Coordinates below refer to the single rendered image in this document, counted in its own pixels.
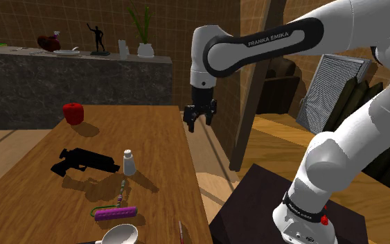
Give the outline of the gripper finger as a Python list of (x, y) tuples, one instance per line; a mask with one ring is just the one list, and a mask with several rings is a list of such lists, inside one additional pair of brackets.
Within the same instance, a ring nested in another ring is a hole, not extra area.
[(210, 125), (213, 119), (213, 116), (217, 113), (217, 101), (212, 99), (210, 104), (206, 108), (205, 117), (206, 124)]
[(184, 108), (183, 121), (188, 126), (189, 132), (194, 132), (195, 121), (199, 117), (200, 113), (195, 105), (187, 105)]

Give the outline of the white salt shaker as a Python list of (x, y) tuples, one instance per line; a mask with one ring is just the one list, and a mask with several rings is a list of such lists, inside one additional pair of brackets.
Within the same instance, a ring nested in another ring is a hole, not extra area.
[(130, 149), (127, 149), (124, 151), (123, 173), (126, 176), (131, 176), (131, 175), (135, 174), (135, 172), (136, 172), (136, 166), (135, 166), (132, 151)]

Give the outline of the brown wooden beam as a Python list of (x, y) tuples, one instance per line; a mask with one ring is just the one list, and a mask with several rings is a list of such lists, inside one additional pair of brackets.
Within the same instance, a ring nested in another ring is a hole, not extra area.
[[(276, 26), (283, 25), (283, 11), (287, 0), (264, 0), (263, 16), (258, 21), (258, 26), (252, 24), (254, 30), (251, 33), (269, 30)], [(251, 127), (256, 115), (256, 108), (260, 100), (267, 68), (271, 60), (266, 59), (256, 64), (250, 64), (241, 71), (241, 81), (245, 81), (243, 96), (244, 102), (241, 105), (240, 122), (236, 135), (235, 147), (230, 158), (229, 169), (238, 172), (241, 169), (245, 155)]]

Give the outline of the black toy gun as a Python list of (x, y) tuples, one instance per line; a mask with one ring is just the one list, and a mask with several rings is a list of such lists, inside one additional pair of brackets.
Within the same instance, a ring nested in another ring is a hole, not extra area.
[(109, 173), (116, 173), (120, 168), (119, 165), (115, 164), (112, 157), (81, 148), (75, 148), (73, 150), (63, 149), (60, 153), (60, 159), (62, 161), (54, 164), (51, 170), (61, 177), (64, 177), (70, 168), (85, 171), (89, 167)]

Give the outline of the dark robot stand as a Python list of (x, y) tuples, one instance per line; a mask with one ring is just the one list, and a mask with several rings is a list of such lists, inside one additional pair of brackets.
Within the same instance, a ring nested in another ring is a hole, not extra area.
[[(272, 212), (290, 185), (280, 175), (252, 165), (209, 224), (213, 244), (287, 244)], [(326, 207), (339, 244), (369, 244), (364, 216), (331, 200)]]

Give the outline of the brown wooden table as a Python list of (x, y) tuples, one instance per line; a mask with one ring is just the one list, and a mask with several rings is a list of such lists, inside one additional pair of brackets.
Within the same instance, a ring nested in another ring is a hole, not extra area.
[[(52, 165), (63, 149), (82, 148), (122, 164), (134, 155), (136, 173), (70, 169)], [(100, 240), (117, 220), (97, 222), (96, 206), (135, 206), (127, 218), (139, 244), (213, 244), (195, 169), (176, 106), (88, 105), (85, 122), (61, 122), (0, 178), (0, 244), (78, 244)]]

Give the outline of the white spoon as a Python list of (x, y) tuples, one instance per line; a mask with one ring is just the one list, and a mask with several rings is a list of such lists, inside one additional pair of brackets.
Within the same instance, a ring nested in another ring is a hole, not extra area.
[(138, 229), (131, 224), (121, 224), (111, 228), (101, 240), (94, 244), (136, 244)]

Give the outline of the red apple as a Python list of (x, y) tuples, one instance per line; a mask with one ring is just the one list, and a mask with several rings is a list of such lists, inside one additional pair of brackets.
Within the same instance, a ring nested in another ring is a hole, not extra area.
[(68, 124), (79, 125), (84, 121), (84, 109), (79, 103), (63, 105), (63, 114)]

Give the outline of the grey metal mesh panel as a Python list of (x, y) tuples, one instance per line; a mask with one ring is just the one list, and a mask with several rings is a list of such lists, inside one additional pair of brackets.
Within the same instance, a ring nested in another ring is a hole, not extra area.
[(313, 134), (322, 132), (346, 82), (351, 78), (361, 82), (370, 64), (369, 59), (323, 54), (296, 122)]

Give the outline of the dark stone counter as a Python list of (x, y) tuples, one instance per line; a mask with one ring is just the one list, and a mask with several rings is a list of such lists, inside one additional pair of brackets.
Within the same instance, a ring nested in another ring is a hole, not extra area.
[(128, 0), (0, 0), (0, 130), (51, 129), (62, 108), (169, 105), (172, 61), (140, 58)]

